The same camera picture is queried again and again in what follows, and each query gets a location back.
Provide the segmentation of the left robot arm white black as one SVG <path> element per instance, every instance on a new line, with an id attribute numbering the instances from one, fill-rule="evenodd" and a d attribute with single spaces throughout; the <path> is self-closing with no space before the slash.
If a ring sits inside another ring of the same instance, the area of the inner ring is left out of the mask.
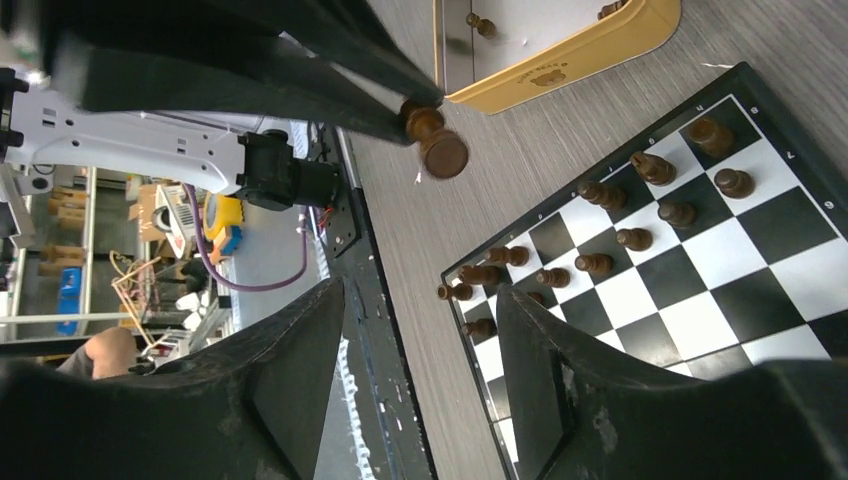
<path id="1" fill-rule="evenodd" d="M 323 206 L 332 174 L 279 134 L 161 125 L 159 112 L 304 120 L 444 164 L 443 90 L 365 1 L 5 1 L 1 157 L 163 177 L 265 208 Z"/>

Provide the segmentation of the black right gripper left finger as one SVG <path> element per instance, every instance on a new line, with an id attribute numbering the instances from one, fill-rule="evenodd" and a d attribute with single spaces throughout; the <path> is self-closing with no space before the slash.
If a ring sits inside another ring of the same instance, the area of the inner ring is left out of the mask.
<path id="1" fill-rule="evenodd" d="M 345 318 L 328 279 L 146 375 L 1 364 L 5 479 L 310 479 Z"/>

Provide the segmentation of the dark wooden handed-over chess piece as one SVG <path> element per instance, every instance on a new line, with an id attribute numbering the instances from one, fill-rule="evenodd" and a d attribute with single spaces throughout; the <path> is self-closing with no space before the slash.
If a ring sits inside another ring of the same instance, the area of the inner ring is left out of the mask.
<path id="1" fill-rule="evenodd" d="M 426 173 L 436 179 L 456 177 L 467 166 L 469 149 L 466 142 L 446 127 L 441 112 L 406 100 L 400 108 L 409 139 L 419 147 L 419 157 Z"/>

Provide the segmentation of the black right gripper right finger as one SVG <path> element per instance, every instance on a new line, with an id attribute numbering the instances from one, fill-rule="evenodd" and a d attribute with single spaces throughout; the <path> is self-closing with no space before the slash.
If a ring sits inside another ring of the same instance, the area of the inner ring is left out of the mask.
<path id="1" fill-rule="evenodd" d="M 496 319 L 523 479 L 843 479 L 847 364 L 703 381 L 625 354 L 502 287 Z"/>

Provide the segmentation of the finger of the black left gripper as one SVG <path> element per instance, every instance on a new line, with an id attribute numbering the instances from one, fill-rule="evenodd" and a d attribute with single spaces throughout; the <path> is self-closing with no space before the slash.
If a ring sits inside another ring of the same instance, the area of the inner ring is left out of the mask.
<path id="1" fill-rule="evenodd" d="M 91 112 L 270 116 L 411 142 L 398 113 L 283 39 L 66 29 L 49 72 L 52 88 Z"/>
<path id="2" fill-rule="evenodd" d="M 366 1 L 220 1 L 226 11 L 272 33 L 286 33 L 319 57 L 424 106 L 443 90 L 399 47 Z"/>

